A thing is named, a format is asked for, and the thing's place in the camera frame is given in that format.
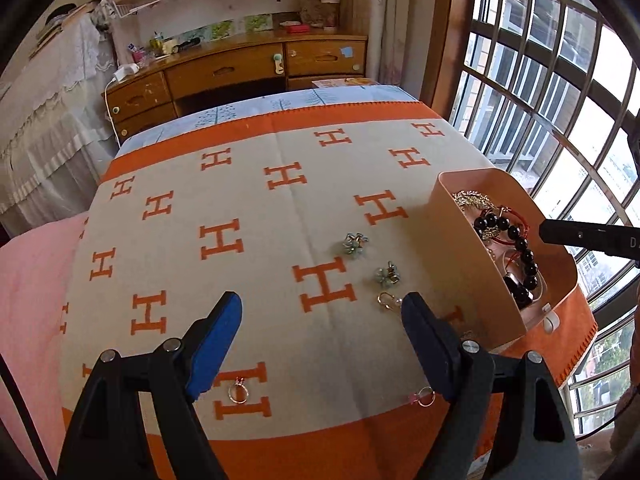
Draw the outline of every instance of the black bead bracelet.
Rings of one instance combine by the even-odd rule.
[[[538,265],[533,258],[533,251],[529,249],[527,239],[522,236],[519,226],[511,224],[506,216],[498,217],[494,213],[480,215],[474,221],[474,229],[480,239],[487,228],[497,227],[500,231],[507,231],[507,236],[513,241],[513,246],[520,253],[520,261],[524,264],[525,279],[522,283],[511,272],[507,272],[503,279],[509,292],[513,296],[520,310],[533,303],[532,290],[538,286]]]

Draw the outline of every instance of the silver ring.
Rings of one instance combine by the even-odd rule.
[[[244,390],[243,400],[238,400],[234,396],[234,394],[236,393],[236,388],[238,386]],[[231,402],[234,404],[244,404],[249,400],[249,390],[247,390],[246,386],[244,386],[244,379],[236,379],[236,382],[234,382],[231,386],[229,386],[229,390],[227,391],[227,394],[229,396],[229,400],[231,400]]]
[[[428,403],[428,404],[423,404],[423,403],[422,403],[422,397],[421,397],[421,395],[422,395],[422,392],[423,392],[424,390],[429,390],[428,395],[430,395],[430,396],[431,396],[431,400],[429,401],[429,403]],[[433,391],[433,388],[431,388],[430,386],[425,386],[423,389],[421,389],[421,390],[418,392],[418,404],[420,404],[420,406],[422,406],[423,408],[428,408],[429,406],[431,406],[431,405],[435,402],[435,400],[436,400],[436,392],[434,392],[434,391]]]

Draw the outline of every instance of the orange h pattern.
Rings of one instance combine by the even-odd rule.
[[[418,130],[420,130],[420,133],[423,134],[425,137],[429,137],[431,135],[440,135],[444,137],[444,134],[440,131],[440,130],[432,130],[432,128],[435,128],[434,124],[431,123],[426,123],[426,124],[414,124],[411,123],[411,126],[413,126],[414,128],[417,128]]]
[[[146,220],[147,218],[149,218],[150,216],[155,216],[155,215],[159,215],[159,214],[171,214],[171,204],[167,204],[166,207],[160,209],[160,204],[162,202],[162,200],[166,199],[172,199],[174,197],[174,192],[170,191],[169,193],[166,193],[164,195],[160,195],[160,196],[150,196],[149,198],[146,199],[146,206],[150,206],[152,202],[156,203],[156,207],[153,208],[151,211],[145,211],[142,213],[142,219]]]
[[[258,379],[258,382],[265,383],[267,382],[267,367],[264,362],[259,362],[255,368],[249,370],[220,372],[213,381],[213,387],[221,386],[224,381],[235,381],[238,377],[242,377],[245,380]],[[260,402],[254,402],[253,404],[245,402],[229,406],[222,404],[220,400],[216,400],[213,403],[213,408],[216,413],[216,420],[223,420],[225,415],[242,415],[246,413],[261,413],[262,416],[271,416],[269,397],[261,397]]]
[[[105,269],[104,261],[107,258],[115,258],[115,256],[116,256],[115,247],[111,251],[108,251],[106,253],[94,253],[94,263],[100,260],[100,268],[98,270],[91,271],[91,275],[89,276],[89,281],[91,281],[94,278],[97,278],[98,276],[106,276],[107,278],[110,278],[111,275],[113,274],[113,266],[110,265],[108,268]]]
[[[166,332],[166,318],[163,316],[160,321],[151,321],[151,306],[159,303],[161,306],[166,305],[166,290],[161,290],[156,296],[144,296],[140,298],[137,294],[133,295],[133,308],[140,305],[145,306],[145,322],[138,323],[135,319],[131,320],[131,335],[135,335],[139,330],[159,330],[161,334]]]
[[[304,312],[311,312],[311,307],[320,303],[329,303],[330,301],[340,300],[341,298],[347,298],[349,301],[356,301],[356,294],[353,291],[353,285],[347,283],[342,290],[331,291],[329,288],[329,281],[326,278],[327,272],[330,270],[338,270],[338,272],[346,272],[344,262],[340,256],[336,256],[331,263],[321,264],[315,267],[307,267],[301,269],[299,266],[292,267],[293,275],[296,282],[300,283],[304,281],[305,276],[314,274],[320,282],[320,290],[322,294],[320,296],[311,296],[307,294],[300,295],[300,301],[302,302],[302,310]]]
[[[408,162],[405,160],[398,160],[398,164],[400,164],[400,166],[402,166],[404,169],[408,168],[409,166],[418,166],[418,165],[430,166],[430,164],[427,162],[425,158],[415,160],[412,157],[412,155],[420,155],[420,152],[415,148],[409,148],[408,150],[389,150],[389,153],[391,153],[391,155],[393,156],[404,155],[406,158],[409,159]]]
[[[396,197],[391,193],[388,189],[384,193],[380,193],[377,195],[370,196],[359,196],[355,195],[354,198],[358,205],[365,205],[367,202],[375,202],[380,209],[379,215],[372,215],[371,213],[366,213],[364,216],[369,221],[370,225],[375,225],[378,221],[384,220],[386,218],[393,218],[394,216],[401,216],[402,218],[409,218],[409,215],[406,213],[404,208],[398,207],[393,211],[388,211],[386,207],[382,203],[382,199],[388,198],[389,200],[395,200]]]
[[[453,321],[459,321],[460,323],[462,323],[465,321],[465,314],[462,312],[462,309],[460,308],[460,306],[456,305],[456,309],[453,312],[444,316],[442,320],[448,323],[451,323]]]
[[[234,243],[225,245],[225,241],[223,240],[222,231],[226,229],[233,229],[234,231],[238,231],[240,229],[240,221],[238,218],[234,218],[228,224],[216,225],[213,227],[200,227],[200,238],[204,238],[206,235],[210,233],[216,234],[216,242],[217,245],[212,248],[201,247],[200,248],[200,259],[206,260],[212,254],[218,253],[226,253],[227,251],[236,251],[237,253],[244,253],[244,245],[242,244],[242,238],[238,238]]]
[[[67,302],[66,305],[63,305],[62,312],[64,312],[65,314],[69,313],[69,304],[68,304],[68,302]],[[62,332],[63,334],[66,334],[66,321],[62,325],[60,325],[60,332]]]
[[[209,158],[210,156],[213,157],[213,162],[210,164],[207,164],[205,162],[203,162],[200,165],[200,171],[204,171],[207,168],[211,168],[212,166],[220,166],[221,164],[231,164],[231,157],[225,157],[225,158],[218,158],[219,155],[229,155],[231,153],[231,148],[227,148],[226,150],[222,150],[221,152],[214,152],[214,153],[203,153],[202,154],[202,160],[207,160],[207,158]]]
[[[131,178],[127,178],[126,180],[123,180],[121,182],[116,182],[113,185],[113,189],[116,189],[117,191],[115,191],[114,193],[111,193],[111,198],[109,200],[112,200],[116,196],[126,195],[131,193],[131,186],[126,187],[126,185],[129,182],[133,182],[134,179],[135,179],[135,176],[132,176]]]
[[[259,383],[267,382],[267,367],[264,361],[260,361],[255,368],[248,370],[233,370],[232,372],[220,372],[213,380],[213,387],[217,388],[223,381],[235,381],[238,377],[243,379],[258,379]]]
[[[328,146],[329,144],[338,144],[340,142],[347,142],[348,144],[351,144],[351,139],[347,136],[344,136],[341,139],[337,139],[337,137],[335,137],[335,134],[344,134],[344,130],[342,128],[338,128],[337,130],[332,130],[330,132],[314,132],[314,135],[316,137],[320,137],[323,135],[329,136],[329,139],[331,140],[319,140],[318,142],[320,142],[320,146],[322,146],[323,148],[325,146]]]
[[[276,173],[277,171],[280,172],[280,174],[282,175],[282,180],[269,180],[267,181],[267,186],[269,186],[269,189],[273,190],[276,189],[278,186],[284,186],[285,184],[296,184],[296,183],[300,183],[300,184],[306,184],[306,176],[304,175],[300,175],[297,176],[296,178],[289,178],[289,175],[287,174],[287,171],[289,170],[301,170],[302,166],[300,166],[299,162],[294,162],[293,164],[289,164],[288,166],[281,166],[279,168],[264,168],[264,174],[265,175],[270,175],[271,173]]]

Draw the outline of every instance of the wire shelf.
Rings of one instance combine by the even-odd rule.
[[[146,4],[118,4],[116,2],[111,2],[111,5],[115,10],[116,15],[122,19],[137,13],[139,10],[154,6],[155,4],[158,4],[162,1],[164,0],[154,0]]]

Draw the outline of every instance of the pink bedsheet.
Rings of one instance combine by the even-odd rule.
[[[0,248],[0,352],[54,469],[65,436],[58,384],[66,285],[87,213],[43,225]],[[0,418],[18,448],[44,478],[4,385]]]

